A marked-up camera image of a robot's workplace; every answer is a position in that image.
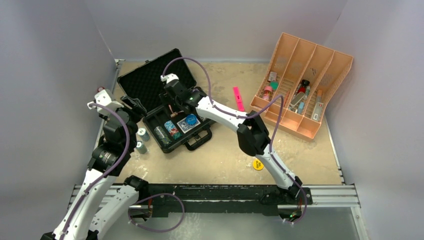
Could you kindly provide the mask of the teal chip stack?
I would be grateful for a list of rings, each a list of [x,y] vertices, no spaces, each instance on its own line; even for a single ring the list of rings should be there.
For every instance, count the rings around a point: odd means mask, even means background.
[[[136,133],[143,142],[148,142],[150,140],[150,135],[147,130],[143,127],[140,127]]]
[[[145,146],[145,144],[142,141],[137,141],[136,142],[135,149],[141,155],[144,155],[144,154],[146,154],[148,152],[147,147]]]

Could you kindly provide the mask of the red Texas Hold'em card box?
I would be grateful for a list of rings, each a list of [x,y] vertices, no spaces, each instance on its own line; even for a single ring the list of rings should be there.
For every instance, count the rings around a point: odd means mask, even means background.
[[[172,106],[171,104],[168,105],[168,108],[169,108],[169,111],[170,111],[169,115],[170,115],[171,118],[174,118],[174,117],[178,116],[179,114],[184,113],[183,110],[180,110],[177,107]]]

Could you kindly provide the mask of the blue round dealer button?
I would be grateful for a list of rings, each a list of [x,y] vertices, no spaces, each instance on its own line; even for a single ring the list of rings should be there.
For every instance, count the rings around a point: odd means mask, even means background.
[[[189,125],[189,126],[194,126],[198,120],[196,118],[196,116],[194,114],[189,114],[186,118],[185,118],[185,122]]]

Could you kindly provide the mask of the blue playing card deck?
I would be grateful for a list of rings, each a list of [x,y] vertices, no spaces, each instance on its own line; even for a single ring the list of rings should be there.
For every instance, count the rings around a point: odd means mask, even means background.
[[[195,125],[193,125],[193,126],[190,126],[190,125],[188,125],[186,122],[185,122],[185,119],[186,119],[186,117],[184,118],[184,119],[182,119],[182,120],[180,120],[180,121],[178,121],[177,122],[177,126],[179,127],[179,129],[185,134],[185,133],[187,133],[187,132],[189,132],[191,129],[194,129],[196,126],[198,126],[198,125],[200,125],[201,124],[201,122],[199,121],[199,119],[197,118],[197,123],[195,124]]]

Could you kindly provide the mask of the yellow round button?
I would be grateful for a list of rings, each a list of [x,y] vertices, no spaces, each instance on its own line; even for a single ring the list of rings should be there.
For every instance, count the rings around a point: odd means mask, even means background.
[[[259,159],[255,159],[252,162],[252,167],[256,170],[256,171],[261,171],[264,169],[264,165],[263,163],[259,160]]]

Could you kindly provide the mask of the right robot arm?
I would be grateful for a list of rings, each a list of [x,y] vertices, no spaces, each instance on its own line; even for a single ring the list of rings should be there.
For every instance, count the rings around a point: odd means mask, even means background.
[[[273,177],[284,202],[292,204],[300,195],[305,195],[300,179],[274,150],[273,139],[258,112],[247,113],[222,105],[202,91],[189,90],[174,74],[161,76],[161,81],[178,109],[212,120],[236,133],[241,151],[260,160]]]

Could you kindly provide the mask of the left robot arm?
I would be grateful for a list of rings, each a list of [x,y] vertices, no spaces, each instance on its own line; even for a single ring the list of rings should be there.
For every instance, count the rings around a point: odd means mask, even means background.
[[[111,200],[101,203],[137,146],[138,127],[129,108],[103,90],[87,104],[105,120],[103,135],[93,150],[79,192],[65,217],[43,240],[102,240],[116,220],[136,203],[149,199],[149,183],[127,177]]]

